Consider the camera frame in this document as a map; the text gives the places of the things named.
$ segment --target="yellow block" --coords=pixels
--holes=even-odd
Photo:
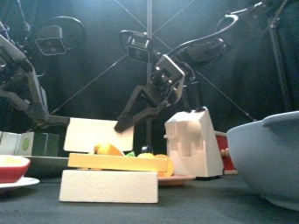
[[[167,159],[71,153],[68,166],[120,171],[167,172]]]

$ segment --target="bowl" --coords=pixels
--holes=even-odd
[[[0,156],[0,184],[14,183],[24,176],[31,160],[27,157]]]
[[[299,111],[229,130],[239,176],[277,206],[299,211]]]

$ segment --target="white foam block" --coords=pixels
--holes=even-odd
[[[158,203],[158,173],[66,170],[60,201]]]

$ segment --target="green box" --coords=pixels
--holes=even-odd
[[[23,133],[15,155],[58,157],[59,143],[60,136],[56,134],[35,132]]]

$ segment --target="cardboard box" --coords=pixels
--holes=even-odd
[[[0,131],[0,155],[15,154],[19,138],[19,134]]]
[[[60,137],[56,134],[27,132],[20,135],[15,155],[58,157]]]

